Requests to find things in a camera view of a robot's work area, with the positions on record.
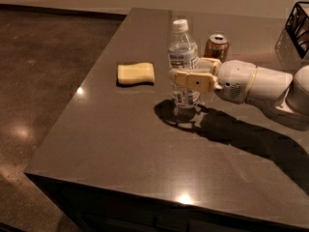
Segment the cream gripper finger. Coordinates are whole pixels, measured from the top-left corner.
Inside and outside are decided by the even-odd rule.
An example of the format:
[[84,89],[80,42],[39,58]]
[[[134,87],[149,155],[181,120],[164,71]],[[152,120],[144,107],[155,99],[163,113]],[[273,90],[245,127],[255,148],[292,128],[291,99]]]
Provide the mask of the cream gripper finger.
[[174,84],[186,87],[189,90],[200,93],[208,93],[214,90],[222,90],[218,78],[210,72],[204,70],[178,70],[172,69],[169,72],[170,79]]
[[222,62],[216,58],[200,58],[198,61],[197,73],[216,74]]

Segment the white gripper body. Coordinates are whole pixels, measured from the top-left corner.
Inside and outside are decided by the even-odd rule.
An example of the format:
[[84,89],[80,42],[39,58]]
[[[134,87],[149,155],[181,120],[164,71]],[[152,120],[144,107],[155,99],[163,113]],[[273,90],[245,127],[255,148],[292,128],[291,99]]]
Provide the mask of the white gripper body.
[[239,60],[227,61],[215,71],[217,84],[214,93],[223,101],[243,103],[254,79],[257,66]]

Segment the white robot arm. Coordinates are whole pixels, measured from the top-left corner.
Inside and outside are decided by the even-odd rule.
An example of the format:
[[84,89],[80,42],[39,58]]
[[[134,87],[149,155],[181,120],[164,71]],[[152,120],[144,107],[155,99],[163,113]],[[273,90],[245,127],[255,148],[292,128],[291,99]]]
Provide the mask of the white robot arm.
[[202,58],[195,70],[170,71],[171,80],[200,93],[259,108],[268,119],[298,131],[309,130],[308,68],[280,72],[240,60]]

